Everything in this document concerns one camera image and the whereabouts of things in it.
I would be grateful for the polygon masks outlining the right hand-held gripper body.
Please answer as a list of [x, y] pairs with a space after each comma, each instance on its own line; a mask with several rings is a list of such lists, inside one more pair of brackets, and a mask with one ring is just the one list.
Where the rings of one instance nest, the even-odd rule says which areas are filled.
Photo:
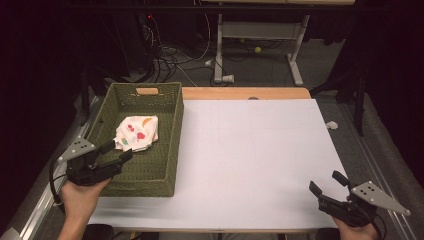
[[377, 209], [383, 208], [406, 216], [411, 212], [381, 190], [372, 181], [352, 185], [349, 181], [342, 183], [349, 191], [346, 201], [339, 201], [326, 196], [318, 189], [318, 209], [335, 217], [350, 227], [364, 227], [374, 221]]

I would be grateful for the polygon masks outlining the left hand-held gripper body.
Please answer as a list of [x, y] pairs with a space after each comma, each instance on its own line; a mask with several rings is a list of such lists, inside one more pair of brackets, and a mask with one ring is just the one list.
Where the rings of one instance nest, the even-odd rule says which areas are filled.
[[68, 180], [78, 186], [92, 186], [104, 180], [111, 179], [122, 172], [122, 165], [98, 164], [101, 155], [96, 146], [85, 138], [78, 136], [59, 156], [58, 162], [66, 164]]

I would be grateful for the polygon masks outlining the white fruit-print cloth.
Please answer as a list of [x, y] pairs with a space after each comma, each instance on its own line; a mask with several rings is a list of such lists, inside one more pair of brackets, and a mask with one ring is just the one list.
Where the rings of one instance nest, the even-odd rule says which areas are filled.
[[140, 152], [148, 149], [159, 138], [159, 119], [153, 116], [129, 116], [116, 128], [115, 149]]

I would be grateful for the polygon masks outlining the green woven basket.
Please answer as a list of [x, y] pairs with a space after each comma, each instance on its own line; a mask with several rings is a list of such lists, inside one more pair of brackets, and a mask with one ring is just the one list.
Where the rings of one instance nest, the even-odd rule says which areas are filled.
[[104, 197], [171, 197], [174, 195], [184, 103], [181, 84], [113, 83], [87, 140], [102, 145], [115, 137], [129, 116], [157, 116], [158, 140], [133, 154], [102, 191]]

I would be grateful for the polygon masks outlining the person's right hand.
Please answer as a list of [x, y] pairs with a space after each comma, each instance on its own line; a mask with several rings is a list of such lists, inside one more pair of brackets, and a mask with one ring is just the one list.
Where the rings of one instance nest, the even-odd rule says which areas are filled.
[[364, 227], [351, 227], [343, 221], [333, 217], [334, 223], [340, 232], [341, 240], [379, 240], [379, 234], [372, 224]]

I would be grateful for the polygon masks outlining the person's left hand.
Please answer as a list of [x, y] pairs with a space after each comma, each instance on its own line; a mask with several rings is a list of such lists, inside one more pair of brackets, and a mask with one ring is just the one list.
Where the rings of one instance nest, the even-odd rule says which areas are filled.
[[78, 186], [68, 181], [61, 189], [65, 214], [69, 219], [89, 219], [93, 214], [102, 190], [110, 179], [92, 186]]

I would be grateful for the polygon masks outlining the black metal stand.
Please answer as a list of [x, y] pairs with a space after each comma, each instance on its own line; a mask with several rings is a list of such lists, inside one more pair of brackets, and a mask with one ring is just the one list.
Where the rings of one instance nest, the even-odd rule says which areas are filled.
[[327, 82], [313, 88], [309, 91], [311, 96], [315, 96], [324, 91], [336, 90], [337, 103], [354, 102], [353, 123], [357, 133], [363, 136], [363, 112], [365, 98], [365, 79], [360, 73], [354, 71], [342, 74], [337, 78], [328, 80]]

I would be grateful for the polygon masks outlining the white sheet mat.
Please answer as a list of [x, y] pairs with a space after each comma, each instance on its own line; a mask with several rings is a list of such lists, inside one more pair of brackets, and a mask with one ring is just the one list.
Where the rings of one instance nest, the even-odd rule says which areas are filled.
[[330, 227], [308, 186], [336, 199], [343, 168], [318, 104], [187, 100], [171, 198], [103, 197], [91, 220], [128, 230], [302, 232]]

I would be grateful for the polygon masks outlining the aluminium rail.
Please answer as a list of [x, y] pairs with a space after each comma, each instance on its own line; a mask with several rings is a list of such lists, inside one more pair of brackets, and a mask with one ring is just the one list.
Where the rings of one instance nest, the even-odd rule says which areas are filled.
[[420, 240], [416, 204], [421, 199], [421, 189], [374, 107], [365, 105], [361, 130], [354, 125], [351, 105], [338, 104], [336, 109], [339, 128], [331, 136], [348, 177], [355, 182], [373, 180], [412, 212], [410, 216], [389, 210], [380, 212], [387, 226], [386, 240]]
[[102, 101], [102, 97], [92, 98], [88, 118], [85, 118], [80, 112], [80, 99], [77, 99], [77, 115], [73, 123], [62, 140], [57, 143], [55, 151], [47, 160], [46, 165], [9, 224], [10, 227], [17, 230], [23, 240], [57, 239], [64, 222], [64, 215], [54, 205], [51, 194], [49, 186], [50, 161], [66, 149], [77, 136], [86, 137], [88, 135]]

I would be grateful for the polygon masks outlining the white metal desk frame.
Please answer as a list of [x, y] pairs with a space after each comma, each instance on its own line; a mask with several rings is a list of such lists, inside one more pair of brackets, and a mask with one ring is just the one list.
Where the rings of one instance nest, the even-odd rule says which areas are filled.
[[295, 23], [237, 22], [224, 21], [218, 15], [217, 48], [215, 56], [214, 82], [222, 82], [224, 76], [222, 46], [225, 38], [243, 38], [256, 40], [292, 40], [295, 43], [291, 53], [286, 55], [290, 74], [296, 86], [303, 85], [303, 79], [297, 65], [297, 56], [305, 36], [310, 16], [304, 15]]

